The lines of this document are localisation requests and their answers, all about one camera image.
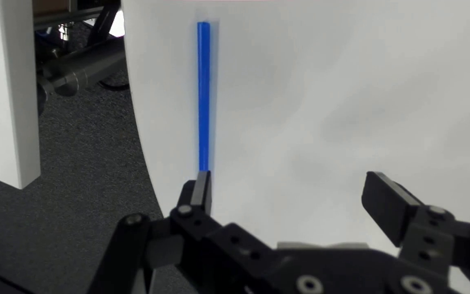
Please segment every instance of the blue stick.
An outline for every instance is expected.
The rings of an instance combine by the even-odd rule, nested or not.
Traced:
[[[210,25],[197,23],[199,172],[208,170]]]

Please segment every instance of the white surface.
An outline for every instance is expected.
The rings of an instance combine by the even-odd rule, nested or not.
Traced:
[[[24,188],[39,173],[31,0],[0,0],[0,181]]]
[[[470,221],[470,2],[125,2],[158,201],[195,175],[194,23],[217,25],[213,214],[274,245],[390,248],[367,170]]]

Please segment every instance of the screw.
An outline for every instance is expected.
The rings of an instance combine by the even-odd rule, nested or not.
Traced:
[[[429,206],[429,211],[434,214],[440,214],[440,216],[443,216],[447,213],[445,209],[435,208],[435,206]]]
[[[127,217],[125,217],[125,224],[127,224],[127,226],[135,226],[135,224],[140,224],[142,219],[143,219],[142,214],[132,214],[132,216],[127,216]]]
[[[321,281],[310,275],[298,276],[297,289],[302,294],[323,294]]]
[[[432,288],[417,276],[403,276],[399,284],[408,294],[432,294]]]
[[[181,206],[177,208],[179,214],[187,216],[191,214],[191,206]]]

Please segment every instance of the floor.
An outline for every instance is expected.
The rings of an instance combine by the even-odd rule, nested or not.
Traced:
[[[0,185],[1,276],[34,293],[86,293],[117,221],[160,216],[130,121],[129,92],[101,85],[45,103],[42,177],[24,191]],[[155,293],[192,289],[169,268]]]

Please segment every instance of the white panel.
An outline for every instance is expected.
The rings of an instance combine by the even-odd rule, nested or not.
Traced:
[[[195,170],[194,23],[217,26],[213,214],[266,242],[390,248],[365,172],[470,221],[470,2],[129,0],[127,59],[158,201]]]
[[[39,173],[31,0],[0,0],[0,181],[24,188]]]

